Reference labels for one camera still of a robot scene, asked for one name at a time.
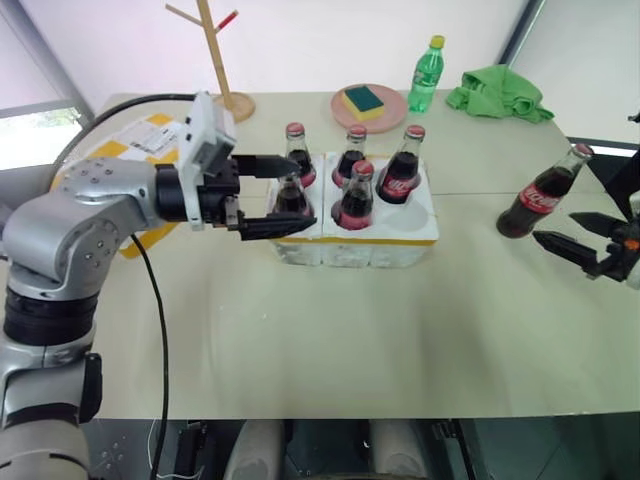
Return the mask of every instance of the green cloth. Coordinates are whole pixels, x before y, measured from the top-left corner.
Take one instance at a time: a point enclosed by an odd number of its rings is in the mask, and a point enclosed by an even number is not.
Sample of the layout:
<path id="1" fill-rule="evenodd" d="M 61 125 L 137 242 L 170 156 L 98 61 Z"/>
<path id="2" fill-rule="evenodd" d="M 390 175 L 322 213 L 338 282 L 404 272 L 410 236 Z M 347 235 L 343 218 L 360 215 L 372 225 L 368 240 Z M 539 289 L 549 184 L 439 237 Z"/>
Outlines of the green cloth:
<path id="1" fill-rule="evenodd" d="M 447 97 L 449 106 L 465 110 L 469 115 L 503 118 L 515 116 L 531 123 L 553 118 L 553 113 L 540 105 L 542 93 L 529 80 L 494 65 L 462 74 L 462 86 Z"/>

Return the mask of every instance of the yellow sponge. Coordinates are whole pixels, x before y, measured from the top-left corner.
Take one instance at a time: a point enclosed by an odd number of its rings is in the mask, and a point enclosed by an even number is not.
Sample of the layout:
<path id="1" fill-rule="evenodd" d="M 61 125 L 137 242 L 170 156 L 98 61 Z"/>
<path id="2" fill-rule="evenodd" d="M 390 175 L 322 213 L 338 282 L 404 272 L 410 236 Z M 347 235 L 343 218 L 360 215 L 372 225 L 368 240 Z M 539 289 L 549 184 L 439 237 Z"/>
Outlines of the yellow sponge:
<path id="1" fill-rule="evenodd" d="M 342 103 L 359 122 L 384 114 L 384 103 L 366 85 L 347 88 L 342 92 Z"/>

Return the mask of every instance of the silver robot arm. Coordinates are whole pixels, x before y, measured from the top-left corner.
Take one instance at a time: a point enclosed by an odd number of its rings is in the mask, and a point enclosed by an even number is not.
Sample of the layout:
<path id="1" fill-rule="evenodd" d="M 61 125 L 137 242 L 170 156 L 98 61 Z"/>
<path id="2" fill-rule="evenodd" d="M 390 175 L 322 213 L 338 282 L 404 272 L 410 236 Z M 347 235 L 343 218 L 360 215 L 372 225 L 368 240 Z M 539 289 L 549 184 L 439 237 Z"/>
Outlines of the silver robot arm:
<path id="1" fill-rule="evenodd" d="M 283 236 L 314 220 L 245 219 L 238 175 L 296 170 L 281 157 L 233 157 L 233 121 L 198 94 L 180 133 L 180 160 L 153 166 L 115 158 L 78 162 L 57 188 L 20 206 L 3 232 L 11 261 L 0 332 L 0 478 L 87 479 L 78 427 L 102 399 L 92 353 L 98 294 L 121 243 L 165 221 L 238 230 L 242 239 Z"/>

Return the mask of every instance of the white foam tray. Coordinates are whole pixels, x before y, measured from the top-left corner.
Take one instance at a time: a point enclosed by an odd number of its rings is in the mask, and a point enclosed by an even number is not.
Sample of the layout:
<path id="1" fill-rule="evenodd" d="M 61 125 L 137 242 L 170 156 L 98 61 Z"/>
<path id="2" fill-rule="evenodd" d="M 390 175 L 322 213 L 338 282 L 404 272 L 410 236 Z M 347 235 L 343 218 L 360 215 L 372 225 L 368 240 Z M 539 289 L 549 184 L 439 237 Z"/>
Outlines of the white foam tray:
<path id="1" fill-rule="evenodd" d="M 407 267 L 416 263 L 439 238 L 429 181 L 422 162 L 418 168 L 420 184 L 405 204 L 392 205 L 375 192 L 378 177 L 389 157 L 368 156 L 375 169 L 372 180 L 373 223 L 362 230 L 345 230 L 331 217 L 332 206 L 342 198 L 342 190 L 331 179 L 339 155 L 311 156 L 317 176 L 306 192 L 318 222 L 286 239 L 275 240 L 277 255 L 286 263 L 314 266 Z M 271 211 L 275 204 L 277 189 L 278 182 L 273 180 L 267 197 L 267 211 Z"/>

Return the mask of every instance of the pink plate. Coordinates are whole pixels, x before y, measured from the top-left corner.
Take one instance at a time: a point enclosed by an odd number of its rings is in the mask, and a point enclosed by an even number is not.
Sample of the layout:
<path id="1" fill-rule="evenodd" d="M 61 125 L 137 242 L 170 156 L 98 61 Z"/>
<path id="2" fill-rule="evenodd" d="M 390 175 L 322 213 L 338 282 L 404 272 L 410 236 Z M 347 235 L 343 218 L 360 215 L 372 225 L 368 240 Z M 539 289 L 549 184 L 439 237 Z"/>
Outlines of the pink plate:
<path id="1" fill-rule="evenodd" d="M 366 122 L 358 122 L 356 117 L 354 117 L 351 112 L 347 110 L 347 107 L 344 106 L 344 103 L 342 103 L 342 92 L 345 89 L 360 87 L 362 85 L 369 87 L 384 103 L 384 114 L 378 118 L 367 120 Z M 407 101 L 398 92 L 389 87 L 372 83 L 349 85 L 336 92 L 331 99 L 331 113 L 333 113 L 333 118 L 336 119 L 336 122 L 344 128 L 349 128 L 354 123 L 361 123 L 367 127 L 368 133 L 386 132 L 399 125 L 407 115 L 407 108 Z"/>

